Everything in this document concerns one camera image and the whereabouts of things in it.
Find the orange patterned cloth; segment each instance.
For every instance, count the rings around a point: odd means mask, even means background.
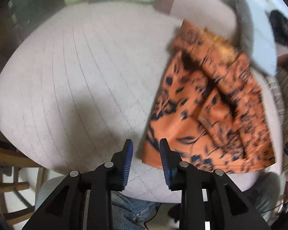
[[[159,141],[166,138],[184,161],[206,171],[245,173],[274,164],[261,90],[247,56],[224,61],[220,48],[187,21],[174,47],[142,161],[161,168]]]

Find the floor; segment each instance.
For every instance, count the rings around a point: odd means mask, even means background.
[[[30,189],[20,191],[19,193],[31,204],[35,204],[35,187],[36,187],[36,178],[37,178],[38,168],[23,168],[19,171],[19,182],[27,181],[30,184]],[[47,179],[55,178],[62,176],[59,173],[50,171],[48,173]],[[13,175],[8,177],[3,175],[3,182],[13,182]],[[16,197],[13,192],[4,193],[5,203],[8,212],[18,211],[26,208],[26,206]],[[174,204],[163,203],[160,206],[160,209],[150,222],[147,223],[148,230],[175,230],[175,227],[172,227],[174,224],[173,221],[167,216],[168,210]],[[21,230],[27,221],[23,221],[14,225],[15,230]]]

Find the wire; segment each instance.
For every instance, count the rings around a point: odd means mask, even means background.
[[[269,210],[267,210],[267,211],[264,211],[264,212],[262,212],[261,214],[264,214],[264,213],[269,212],[269,211],[271,211],[271,210],[273,210],[273,209],[275,209],[275,208],[278,208],[279,206],[281,206],[281,205],[283,205],[283,204],[284,204],[284,203],[282,202],[281,204],[277,205],[276,207],[271,208],[271,209],[269,209]]]
[[[144,222],[144,226],[146,227],[147,230],[149,230],[149,229],[148,229],[148,227],[146,226],[146,223],[150,222],[154,217],[156,217],[156,215],[157,215],[157,213],[158,213],[158,211],[159,211],[159,208],[160,208],[161,204],[162,204],[162,203],[160,203],[159,206],[157,207],[157,210],[156,210],[155,215],[154,215],[153,217],[151,217],[149,220],[147,220],[147,221]]]

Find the brown wooden chair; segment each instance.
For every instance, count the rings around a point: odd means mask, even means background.
[[[19,169],[25,167],[39,168],[36,183],[36,195],[38,194],[41,185],[47,178],[47,170],[20,152],[5,150],[2,148],[0,148],[0,164],[14,167],[13,183],[0,182],[0,193],[13,191],[16,196],[27,206],[27,208],[23,210],[4,214],[0,205],[0,214],[3,216],[6,222],[10,226],[12,226],[14,224],[29,219],[34,213],[34,206],[30,205],[18,192],[21,190],[29,189],[30,187],[30,184],[28,182],[18,182]]]

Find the person's leg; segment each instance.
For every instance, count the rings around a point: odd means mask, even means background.
[[[261,175],[256,183],[243,194],[255,206],[261,216],[268,221],[280,194],[280,178],[270,172]]]
[[[112,191],[113,230],[144,230],[140,223],[155,210],[155,202],[129,198]]]

